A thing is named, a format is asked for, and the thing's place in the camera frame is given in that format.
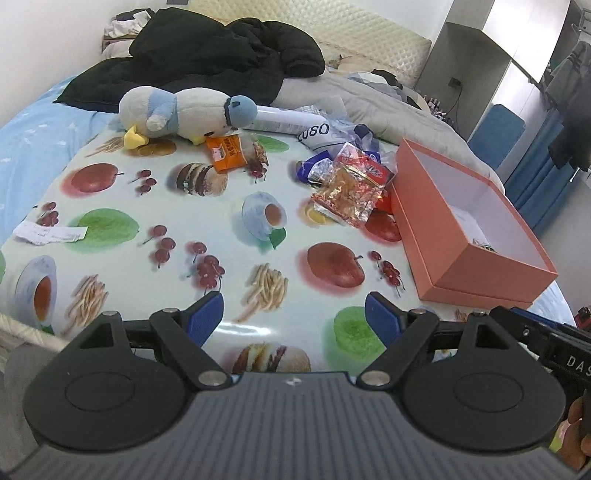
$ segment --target hand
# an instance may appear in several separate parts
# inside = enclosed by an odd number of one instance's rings
[[[562,448],[558,454],[575,470],[581,470],[591,456],[591,434],[580,438],[579,427],[583,417],[583,397],[577,398],[569,408],[568,420],[571,424],[564,434]]]

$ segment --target blue snack package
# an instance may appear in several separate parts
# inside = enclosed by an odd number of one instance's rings
[[[332,167],[332,159],[324,150],[306,161],[298,162],[297,178],[302,183],[319,186],[324,183],[326,175]]]

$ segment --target black puffer jacket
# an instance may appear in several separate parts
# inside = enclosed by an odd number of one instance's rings
[[[178,8],[159,10],[129,53],[131,58],[102,61],[76,77],[56,103],[117,113],[126,92],[151,85],[173,93],[207,87],[269,105],[283,78],[324,71],[318,45],[296,27],[256,18],[224,27]]]

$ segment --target orange snack bag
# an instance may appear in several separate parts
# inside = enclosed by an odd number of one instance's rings
[[[227,137],[207,137],[205,141],[212,152],[213,168],[218,173],[246,165],[237,134]]]

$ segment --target open box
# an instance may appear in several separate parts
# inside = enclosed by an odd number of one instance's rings
[[[407,140],[397,164],[392,209],[420,299],[528,307],[556,279],[544,248],[490,180]]]

